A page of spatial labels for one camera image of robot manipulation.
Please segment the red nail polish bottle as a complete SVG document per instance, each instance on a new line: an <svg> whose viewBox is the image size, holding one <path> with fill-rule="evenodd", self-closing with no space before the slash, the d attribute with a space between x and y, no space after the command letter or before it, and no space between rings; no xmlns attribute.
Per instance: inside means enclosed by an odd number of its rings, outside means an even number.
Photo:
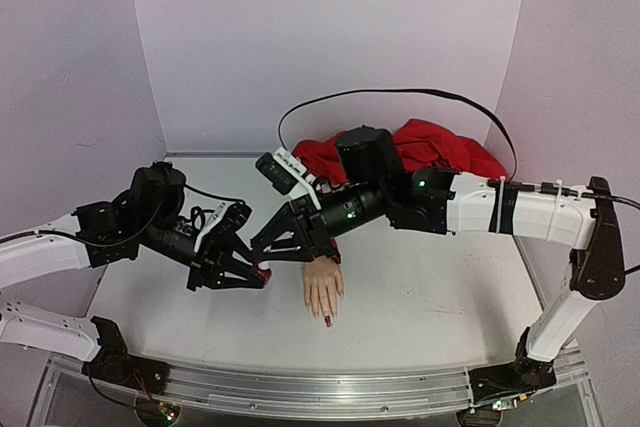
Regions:
<svg viewBox="0 0 640 427"><path fill-rule="evenodd" d="M263 269L258 265L254 265L252 268L252 275L255 278L255 282L258 285L258 289L264 288L272 277L272 271L270 268Z"/></svg>

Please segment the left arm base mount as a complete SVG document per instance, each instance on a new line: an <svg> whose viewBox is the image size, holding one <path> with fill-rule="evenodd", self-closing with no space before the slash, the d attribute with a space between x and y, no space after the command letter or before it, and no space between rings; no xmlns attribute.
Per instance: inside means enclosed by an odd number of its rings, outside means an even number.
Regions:
<svg viewBox="0 0 640 427"><path fill-rule="evenodd" d="M165 391L170 371L166 362L131 354L115 322L98 316L90 322L97 330L99 349L83 363L85 376L151 395Z"/></svg>

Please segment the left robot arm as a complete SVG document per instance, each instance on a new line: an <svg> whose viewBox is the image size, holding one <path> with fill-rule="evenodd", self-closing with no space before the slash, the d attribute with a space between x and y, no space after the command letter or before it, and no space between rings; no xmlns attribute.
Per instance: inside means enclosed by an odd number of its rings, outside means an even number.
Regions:
<svg viewBox="0 0 640 427"><path fill-rule="evenodd" d="M262 289L271 277L237 232L249 220L245 201L220 198L214 210L181 214L186 176L169 162L134 173L131 186L112 201L87 204L39 228L1 240L1 285L63 271L135 260L147 248L188 269L191 291ZM116 384L131 380L135 363L117 324L93 317L62 316L18 303L1 305L1 340L95 363Z"/></svg>

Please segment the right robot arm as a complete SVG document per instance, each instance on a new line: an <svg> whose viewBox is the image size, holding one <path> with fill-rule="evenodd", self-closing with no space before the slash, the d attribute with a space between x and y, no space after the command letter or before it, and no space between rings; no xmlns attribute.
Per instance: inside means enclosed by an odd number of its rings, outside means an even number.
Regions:
<svg viewBox="0 0 640 427"><path fill-rule="evenodd" d="M565 281L524 338L524 356L538 362L553 360L593 307L624 287L615 201L603 178L565 187L437 167L410 172L391 134L368 126L339 137L336 149L346 182L328 193L317 190L314 176L285 149L257 160L257 170L287 197L252 238L258 261L332 257L339 236L379 217L397 230L487 232L566 245Z"/></svg>

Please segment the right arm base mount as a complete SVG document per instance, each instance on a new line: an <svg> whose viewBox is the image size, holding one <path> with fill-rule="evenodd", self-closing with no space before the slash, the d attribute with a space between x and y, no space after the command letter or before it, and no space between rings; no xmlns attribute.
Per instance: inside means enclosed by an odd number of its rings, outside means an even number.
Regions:
<svg viewBox="0 0 640 427"><path fill-rule="evenodd" d="M468 373L473 405L530 395L556 384L553 362L528 357L526 334L519 340L511 362L474 368Z"/></svg>

